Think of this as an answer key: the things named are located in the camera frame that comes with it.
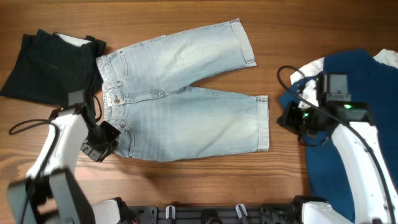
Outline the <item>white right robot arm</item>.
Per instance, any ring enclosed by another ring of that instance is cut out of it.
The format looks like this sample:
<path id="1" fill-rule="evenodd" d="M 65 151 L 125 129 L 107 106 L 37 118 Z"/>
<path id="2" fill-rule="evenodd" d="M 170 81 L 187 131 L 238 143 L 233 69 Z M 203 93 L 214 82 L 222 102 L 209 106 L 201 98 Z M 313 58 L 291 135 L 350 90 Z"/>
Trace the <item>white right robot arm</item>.
<path id="1" fill-rule="evenodd" d="M 290 101 L 277 122 L 301 136 L 327 131 L 349 183 L 355 223 L 397 223 L 397 192 L 382 157 L 378 130 L 372 124 L 368 106 L 361 102 L 328 101 L 301 110 Z"/>

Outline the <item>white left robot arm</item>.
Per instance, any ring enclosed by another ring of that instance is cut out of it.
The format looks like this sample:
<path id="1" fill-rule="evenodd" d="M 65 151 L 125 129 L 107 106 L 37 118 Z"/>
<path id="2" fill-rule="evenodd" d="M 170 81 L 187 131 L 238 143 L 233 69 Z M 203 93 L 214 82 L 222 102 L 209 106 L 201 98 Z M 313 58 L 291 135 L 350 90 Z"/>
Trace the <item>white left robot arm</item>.
<path id="1" fill-rule="evenodd" d="M 48 119 L 14 125 L 10 135 L 49 126 L 46 142 L 25 179 L 9 184 L 7 199 L 16 223 L 136 223 L 119 197 L 92 205 L 74 171 L 80 152 L 101 162 L 118 145 L 120 132 L 106 121 L 92 122 L 78 105 L 53 110 Z"/>

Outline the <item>light blue denim shorts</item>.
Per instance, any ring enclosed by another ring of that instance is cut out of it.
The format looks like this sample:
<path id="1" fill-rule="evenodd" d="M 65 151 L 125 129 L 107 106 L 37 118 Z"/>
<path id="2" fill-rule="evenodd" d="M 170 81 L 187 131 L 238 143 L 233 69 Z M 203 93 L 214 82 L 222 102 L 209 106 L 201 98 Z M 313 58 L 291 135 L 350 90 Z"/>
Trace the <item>light blue denim shorts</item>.
<path id="1" fill-rule="evenodd" d="M 167 162 L 270 147 L 266 95 L 194 86 L 256 65 L 237 19 L 139 42 L 96 63 L 104 118 L 120 131 L 119 156 Z"/>

